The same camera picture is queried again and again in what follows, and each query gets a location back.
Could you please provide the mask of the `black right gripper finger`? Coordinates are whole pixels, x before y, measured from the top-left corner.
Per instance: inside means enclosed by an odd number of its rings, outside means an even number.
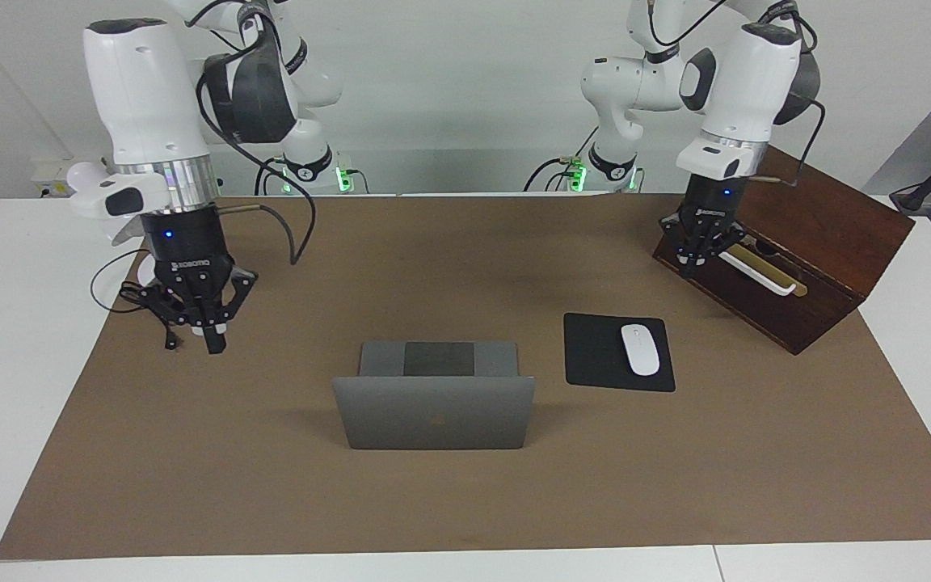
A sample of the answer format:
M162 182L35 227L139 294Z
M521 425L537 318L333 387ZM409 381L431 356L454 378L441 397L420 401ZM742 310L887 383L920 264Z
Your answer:
M209 352L209 306L203 301L192 299L182 302L176 294L171 293L160 283L153 283L141 288L141 305L151 310L165 324L165 348L174 351L179 346L177 335L171 325L181 327L189 325L202 329L202 336Z
M257 272L233 270L229 283L221 289L221 295L209 303L209 354L221 354L225 351L228 346L225 337L228 325L239 313L256 281Z

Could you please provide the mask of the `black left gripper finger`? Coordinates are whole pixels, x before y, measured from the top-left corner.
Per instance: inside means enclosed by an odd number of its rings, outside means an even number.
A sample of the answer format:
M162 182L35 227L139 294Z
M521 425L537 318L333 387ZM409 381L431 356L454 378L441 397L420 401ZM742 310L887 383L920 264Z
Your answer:
M727 248L740 242L747 234L745 227L738 221L716 220L707 222L701 230L696 244L696 265L702 266L712 257L720 255Z
M679 273L683 279L691 279L695 275L697 268L697 258L695 257L692 239L687 235L686 229L682 225L679 213L670 214L662 217L659 226L663 232L664 239L670 243L675 251L676 260L679 262Z

